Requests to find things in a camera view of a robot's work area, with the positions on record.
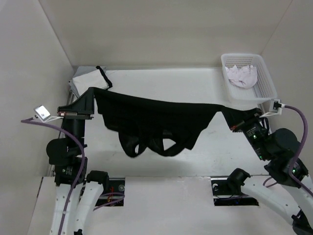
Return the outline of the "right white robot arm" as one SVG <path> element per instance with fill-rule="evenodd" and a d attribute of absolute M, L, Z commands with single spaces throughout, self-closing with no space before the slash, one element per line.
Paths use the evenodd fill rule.
<path fill-rule="evenodd" d="M 303 121 L 300 141 L 286 128 L 269 131 L 267 115 L 260 109 L 228 113 L 226 121 L 230 129 L 244 134 L 261 161 L 269 179 L 258 186 L 255 179 L 243 169 L 235 169 L 227 178 L 227 188 L 234 195 L 245 194 L 276 212 L 292 226 L 297 235 L 313 233 L 313 181 L 299 156 L 308 135 L 308 123 L 304 114 L 294 108 Z"/>

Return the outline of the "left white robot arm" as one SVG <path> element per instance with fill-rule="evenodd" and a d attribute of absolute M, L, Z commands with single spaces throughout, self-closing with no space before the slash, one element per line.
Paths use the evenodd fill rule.
<path fill-rule="evenodd" d="M 84 235 L 87 220 L 96 209 L 99 197 L 110 189 L 107 172 L 93 170 L 87 173 L 85 124 L 93 114 L 93 88 L 70 105 L 58 108 L 62 125 L 52 128 L 64 137 L 53 139 L 46 146 L 49 163 L 55 167 L 52 235 Z"/>

